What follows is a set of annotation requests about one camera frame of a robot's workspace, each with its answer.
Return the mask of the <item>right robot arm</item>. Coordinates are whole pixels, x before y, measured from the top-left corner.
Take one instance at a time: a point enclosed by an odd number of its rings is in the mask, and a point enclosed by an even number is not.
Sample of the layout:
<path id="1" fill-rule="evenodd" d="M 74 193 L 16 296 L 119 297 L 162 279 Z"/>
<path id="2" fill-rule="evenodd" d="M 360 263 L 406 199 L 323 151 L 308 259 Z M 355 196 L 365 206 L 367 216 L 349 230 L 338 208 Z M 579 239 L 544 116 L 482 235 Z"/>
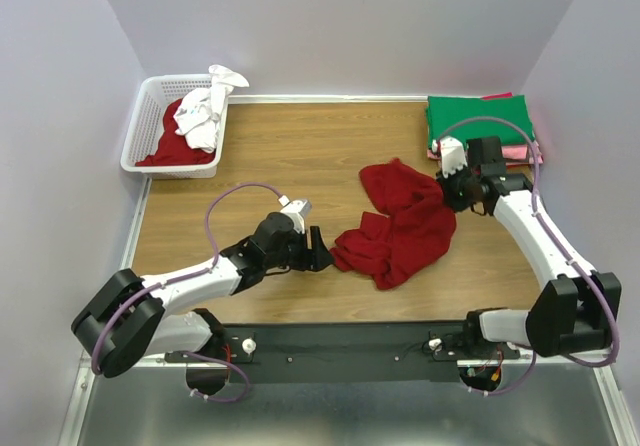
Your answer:
<path id="1" fill-rule="evenodd" d="M 613 349 L 619 280 L 598 272 L 570 245 L 532 180 L 508 170 L 499 138 L 462 143 L 447 136 L 435 149 L 440 156 L 436 179 L 446 205 L 495 218 L 515 240 L 541 289 L 528 310 L 470 312 L 459 336 L 462 350 L 480 358 L 502 342 L 529 347 L 542 357 Z"/>

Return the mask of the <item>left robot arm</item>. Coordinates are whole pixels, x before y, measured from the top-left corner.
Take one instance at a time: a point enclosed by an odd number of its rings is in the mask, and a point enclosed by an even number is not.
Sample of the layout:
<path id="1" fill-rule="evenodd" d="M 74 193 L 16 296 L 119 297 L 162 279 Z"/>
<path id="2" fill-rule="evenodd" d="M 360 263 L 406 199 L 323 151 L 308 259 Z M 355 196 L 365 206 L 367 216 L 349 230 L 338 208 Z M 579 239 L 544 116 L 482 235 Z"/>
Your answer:
<path id="1" fill-rule="evenodd" d="M 71 331 L 91 357 L 96 375 L 117 377 L 141 358 L 190 351 L 214 359 L 222 346 L 200 313 L 203 326 L 160 349 L 160 325 L 207 299 L 233 296 L 259 284 L 277 269 L 320 272 L 334 263 L 317 226 L 305 227 L 292 213 L 272 212 L 255 232 L 207 262 L 170 273 L 140 277 L 126 268 L 114 273 L 72 321 Z"/>

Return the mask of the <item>dark red t-shirt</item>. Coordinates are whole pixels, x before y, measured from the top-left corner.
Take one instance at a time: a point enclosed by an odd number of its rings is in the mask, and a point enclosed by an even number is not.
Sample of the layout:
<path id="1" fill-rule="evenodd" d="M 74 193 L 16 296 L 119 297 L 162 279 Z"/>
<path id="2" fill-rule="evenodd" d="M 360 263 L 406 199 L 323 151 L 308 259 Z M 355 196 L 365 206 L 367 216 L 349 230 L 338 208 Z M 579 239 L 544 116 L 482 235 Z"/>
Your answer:
<path id="1" fill-rule="evenodd" d="M 335 266 L 394 289 L 444 256 L 456 230 L 455 213 L 437 181 L 395 158 L 369 165 L 359 178 L 374 213 L 364 212 L 355 229 L 331 248 Z"/>

